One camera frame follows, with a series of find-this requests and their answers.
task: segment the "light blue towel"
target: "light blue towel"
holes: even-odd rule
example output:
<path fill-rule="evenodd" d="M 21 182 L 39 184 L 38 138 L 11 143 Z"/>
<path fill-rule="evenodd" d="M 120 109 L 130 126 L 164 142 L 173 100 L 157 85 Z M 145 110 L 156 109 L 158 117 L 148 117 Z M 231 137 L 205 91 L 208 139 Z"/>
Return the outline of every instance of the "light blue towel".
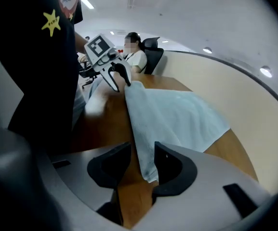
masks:
<path fill-rule="evenodd" d="M 227 121 L 190 91 L 145 89 L 139 81 L 125 87 L 141 174 L 158 180 L 155 141 L 204 152 L 230 129 Z"/>

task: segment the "woman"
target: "woman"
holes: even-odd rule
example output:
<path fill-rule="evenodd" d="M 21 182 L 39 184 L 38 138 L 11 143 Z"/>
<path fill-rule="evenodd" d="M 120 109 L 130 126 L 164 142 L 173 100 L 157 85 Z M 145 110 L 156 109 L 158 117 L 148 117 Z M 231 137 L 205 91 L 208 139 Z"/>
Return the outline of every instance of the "woman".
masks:
<path fill-rule="evenodd" d="M 126 61 L 132 66 L 134 73 L 140 73 L 146 66 L 147 58 L 143 51 L 144 46 L 137 33 L 129 33 L 125 37 L 125 51 L 128 53 Z"/>

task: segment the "white shirt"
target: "white shirt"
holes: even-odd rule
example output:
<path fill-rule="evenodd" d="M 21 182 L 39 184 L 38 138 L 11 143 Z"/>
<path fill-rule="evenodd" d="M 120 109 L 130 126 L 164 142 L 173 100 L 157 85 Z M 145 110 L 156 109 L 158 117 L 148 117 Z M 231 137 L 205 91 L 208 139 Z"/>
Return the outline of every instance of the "white shirt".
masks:
<path fill-rule="evenodd" d="M 130 53 L 126 57 L 126 61 L 130 66 L 138 66 L 142 70 L 146 66 L 147 58 L 145 53 L 139 50 L 136 53 Z"/>

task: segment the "yellow star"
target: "yellow star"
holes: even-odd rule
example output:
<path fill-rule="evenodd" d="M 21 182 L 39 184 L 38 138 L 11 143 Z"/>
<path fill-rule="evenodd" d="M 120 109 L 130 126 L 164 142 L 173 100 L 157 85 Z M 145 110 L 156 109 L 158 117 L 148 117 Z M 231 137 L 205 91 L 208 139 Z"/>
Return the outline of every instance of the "yellow star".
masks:
<path fill-rule="evenodd" d="M 48 14 L 44 12 L 43 15 L 48 19 L 48 22 L 42 27 L 42 30 L 48 28 L 50 30 L 50 37 L 52 37 L 55 28 L 61 30 L 58 24 L 60 17 L 55 16 L 55 10 L 53 10 L 52 14 Z"/>

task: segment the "long hair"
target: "long hair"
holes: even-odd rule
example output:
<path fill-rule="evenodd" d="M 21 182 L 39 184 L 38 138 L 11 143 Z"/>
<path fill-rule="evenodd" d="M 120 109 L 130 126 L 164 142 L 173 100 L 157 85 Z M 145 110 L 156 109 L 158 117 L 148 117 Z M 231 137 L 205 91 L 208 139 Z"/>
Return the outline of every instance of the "long hair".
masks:
<path fill-rule="evenodd" d="M 127 34 L 125 39 L 130 39 L 131 43 L 135 43 L 136 41 L 138 41 L 139 42 L 138 46 L 139 46 L 140 50 L 144 51 L 144 45 L 141 42 L 141 38 L 137 33 L 131 32 L 131 33 Z"/>

